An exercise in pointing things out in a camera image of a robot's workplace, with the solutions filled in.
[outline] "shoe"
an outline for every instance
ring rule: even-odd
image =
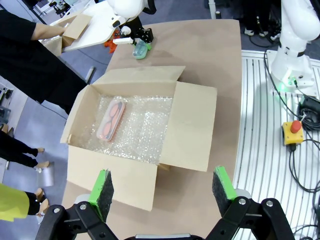
[[[36,169],[44,169],[44,168],[49,167],[49,165],[50,165],[50,162],[49,162],[49,161],[39,162],[39,163],[35,166],[35,168],[36,168]]]
[[[39,212],[36,214],[39,218],[41,218],[44,214],[46,214],[48,208],[49,208],[49,201],[48,199],[45,199],[41,204],[40,204],[40,209]]]
[[[45,198],[45,191],[42,189],[42,188],[38,188],[36,191],[35,191],[35,196],[36,196],[36,200],[39,202],[39,203],[42,203]]]
[[[253,36],[255,34],[255,31],[253,30],[248,30],[247,28],[244,29],[244,34],[248,36]]]
[[[268,33],[269,33],[268,31],[260,32],[259,36],[264,38]]]
[[[43,153],[44,151],[45,151],[45,149],[43,147],[38,148],[38,153]]]

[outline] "red button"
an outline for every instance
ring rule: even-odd
[[[293,121],[290,127],[290,131],[293,134],[296,134],[297,132],[299,132],[300,129],[301,129],[301,122],[298,120]]]

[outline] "blue floor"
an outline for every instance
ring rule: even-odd
[[[210,11],[204,8],[202,0],[156,0],[155,3],[157,7],[155,15],[142,13],[140,16],[144,25],[211,18]],[[221,9],[221,12],[222,18],[233,17],[229,9]],[[253,40],[257,44],[268,45],[265,39],[254,37]],[[244,34],[241,34],[241,44],[244,50],[264,50],[264,48],[253,45],[248,36]],[[316,41],[308,45],[306,54],[311,58],[319,59],[319,49],[319,42]],[[83,77],[86,76],[91,66],[95,66],[97,68],[93,78],[93,81],[95,81],[105,73],[112,54],[109,54],[109,49],[102,44],[87,47],[81,51],[91,58],[76,50],[64,53],[62,59]],[[60,113],[63,112],[57,106],[48,103],[46,103],[46,106],[50,106]],[[63,118],[29,98],[15,131],[15,138],[29,146],[45,148],[45,153],[37,157],[39,162],[46,160],[54,162],[55,185],[45,188],[51,205],[61,203],[67,178],[68,147],[66,144],[60,144],[64,126],[65,120]],[[11,163],[9,170],[5,172],[3,183],[16,189],[33,192],[37,189],[36,172],[31,168]],[[0,221],[0,240],[34,240],[38,227],[38,222],[34,216],[28,216],[27,219],[18,219],[13,223]]]

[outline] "small cardboard box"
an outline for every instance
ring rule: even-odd
[[[63,48],[69,47],[74,40],[81,36],[91,19],[92,16],[84,15],[82,13],[70,14],[62,18],[55,26],[67,26],[63,35],[49,41],[43,40],[42,44],[54,55],[60,56]]]
[[[108,71],[77,96],[62,143],[68,143],[67,181],[91,190],[101,169],[110,169],[113,199],[151,211],[158,166],[73,145],[81,129],[95,121],[100,95],[173,97],[159,163],[207,171],[217,90],[177,81],[184,66],[152,66]]]

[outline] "yellow-green shirt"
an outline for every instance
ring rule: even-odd
[[[0,220],[24,219],[28,210],[29,198],[24,191],[0,183]]]

